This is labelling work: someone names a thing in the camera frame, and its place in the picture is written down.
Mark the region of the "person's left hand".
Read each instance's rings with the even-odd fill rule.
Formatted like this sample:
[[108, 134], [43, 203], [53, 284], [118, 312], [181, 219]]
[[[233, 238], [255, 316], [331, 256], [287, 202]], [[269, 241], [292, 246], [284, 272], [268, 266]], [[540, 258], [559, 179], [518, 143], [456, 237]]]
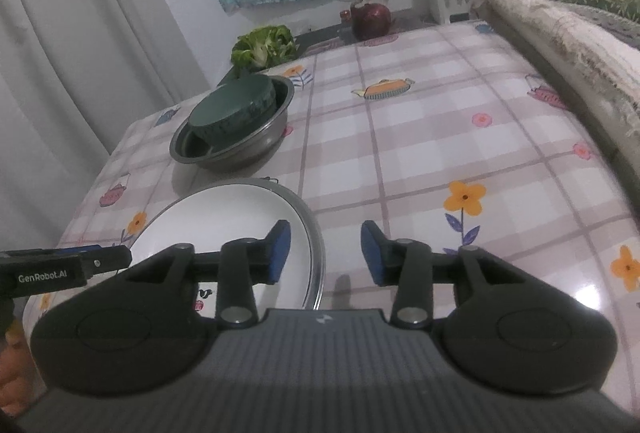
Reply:
[[17, 417], [42, 393], [42, 381], [17, 318], [1, 337], [0, 363], [1, 410]]

